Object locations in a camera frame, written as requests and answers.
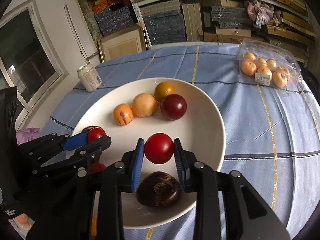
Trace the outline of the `small red tomato back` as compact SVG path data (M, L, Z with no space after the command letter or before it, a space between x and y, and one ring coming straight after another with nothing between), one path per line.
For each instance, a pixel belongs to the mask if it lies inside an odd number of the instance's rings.
M168 135L164 133L153 134L144 145L146 158L154 164L164 164L168 162L174 153L174 143Z

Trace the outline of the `dark red plum back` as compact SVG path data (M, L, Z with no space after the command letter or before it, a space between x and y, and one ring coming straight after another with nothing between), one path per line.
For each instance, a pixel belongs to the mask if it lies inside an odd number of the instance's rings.
M169 120L178 120L185 115L187 102L181 95L170 94L161 103L161 113Z

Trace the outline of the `striped orange fruit on plate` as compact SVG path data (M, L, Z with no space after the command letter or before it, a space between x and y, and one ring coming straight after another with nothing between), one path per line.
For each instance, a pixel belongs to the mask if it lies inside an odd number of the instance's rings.
M113 117L118 125L125 126L131 123L134 113L130 105L122 103L113 110Z

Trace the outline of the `dark passion fruit right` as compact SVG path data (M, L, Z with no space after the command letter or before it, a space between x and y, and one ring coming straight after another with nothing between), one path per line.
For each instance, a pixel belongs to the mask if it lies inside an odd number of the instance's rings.
M136 197L140 204L147 207L172 206L180 200L181 186L170 174L157 171L140 183Z

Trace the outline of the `white round plate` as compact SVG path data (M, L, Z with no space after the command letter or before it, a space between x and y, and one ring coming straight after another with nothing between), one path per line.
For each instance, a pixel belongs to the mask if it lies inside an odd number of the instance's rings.
M184 98L187 110L178 120L170 120L158 109L148 117L134 117L127 125L118 125L114 109L122 103L131 105L139 94L153 95L156 86L167 82ZM74 134L88 126L99 126L111 137L111 146L101 156L101 162L111 165L125 152L133 150L139 139L144 140L141 178L161 171L177 177L173 142L179 139L182 148L193 152L197 161L218 171L225 155L226 132L216 103L191 83L160 77L127 83L106 93L80 118Z

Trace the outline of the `large orange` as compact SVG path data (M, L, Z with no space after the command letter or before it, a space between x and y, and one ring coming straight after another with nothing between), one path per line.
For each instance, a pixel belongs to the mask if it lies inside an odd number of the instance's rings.
M91 222L91 239L95 240L97 236L97 219L95 217L92 217Z

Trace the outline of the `pale orange fruit on plate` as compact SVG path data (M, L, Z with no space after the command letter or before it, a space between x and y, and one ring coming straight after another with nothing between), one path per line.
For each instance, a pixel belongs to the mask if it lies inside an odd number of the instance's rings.
M133 100L132 110L140 118L152 116L157 110L157 101L152 94L138 94Z

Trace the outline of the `white drink can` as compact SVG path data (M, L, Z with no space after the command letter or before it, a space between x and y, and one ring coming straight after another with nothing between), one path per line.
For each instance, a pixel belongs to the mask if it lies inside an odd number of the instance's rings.
M91 63L87 63L86 65L80 67L77 70L77 75L82 85L88 92L93 92L102 83L96 68Z

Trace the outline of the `olive yellow fruit on plate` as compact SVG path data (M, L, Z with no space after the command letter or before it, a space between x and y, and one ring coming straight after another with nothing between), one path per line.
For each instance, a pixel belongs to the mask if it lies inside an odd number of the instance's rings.
M175 94L175 92L175 87L172 84L168 82L161 82L156 86L154 96L158 102L162 102L166 96Z

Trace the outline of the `blue checked tablecloth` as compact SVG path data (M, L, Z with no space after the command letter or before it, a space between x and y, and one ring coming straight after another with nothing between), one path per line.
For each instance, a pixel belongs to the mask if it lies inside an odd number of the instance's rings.
M319 239L319 104L306 83L293 91L257 86L239 74L237 46L182 46L100 64L102 86L76 85L42 128L70 134L109 91L150 77L193 82L218 106L226 127L223 172L240 171L294 239Z

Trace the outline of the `framed picture leaning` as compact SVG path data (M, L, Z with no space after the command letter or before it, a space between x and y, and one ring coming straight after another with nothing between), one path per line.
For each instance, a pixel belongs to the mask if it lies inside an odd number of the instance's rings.
M101 38L98 47L102 62L146 51L144 23L138 22Z

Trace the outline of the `metal storage shelf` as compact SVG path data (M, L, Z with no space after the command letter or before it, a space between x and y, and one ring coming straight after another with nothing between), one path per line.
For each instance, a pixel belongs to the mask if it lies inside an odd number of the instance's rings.
M290 51L306 63L316 42L305 0L258 0L280 10L280 25L253 26L244 7L252 0L79 0L95 44L116 31L144 23L147 50L168 45L241 43L245 38Z

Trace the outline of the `clear plastic fruit box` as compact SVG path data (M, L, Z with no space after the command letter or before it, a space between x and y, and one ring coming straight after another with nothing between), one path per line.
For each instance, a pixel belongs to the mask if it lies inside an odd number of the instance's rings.
M240 74L257 85L293 90L302 81L301 68L294 55L278 46L245 38L236 58Z

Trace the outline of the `pink plastic bag on shelf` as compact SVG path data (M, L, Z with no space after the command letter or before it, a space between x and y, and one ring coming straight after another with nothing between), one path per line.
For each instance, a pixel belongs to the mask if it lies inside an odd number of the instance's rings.
M248 16L253 22L253 26L261 29L263 25L280 25L281 11L274 9L272 5L258 0L245 1L244 7Z

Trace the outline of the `window frame left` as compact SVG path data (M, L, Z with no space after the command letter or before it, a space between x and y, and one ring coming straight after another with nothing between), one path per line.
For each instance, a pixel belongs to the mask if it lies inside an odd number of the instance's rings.
M3 15L1 88L17 88L16 128L23 126L44 97L67 75L36 0L27 0Z

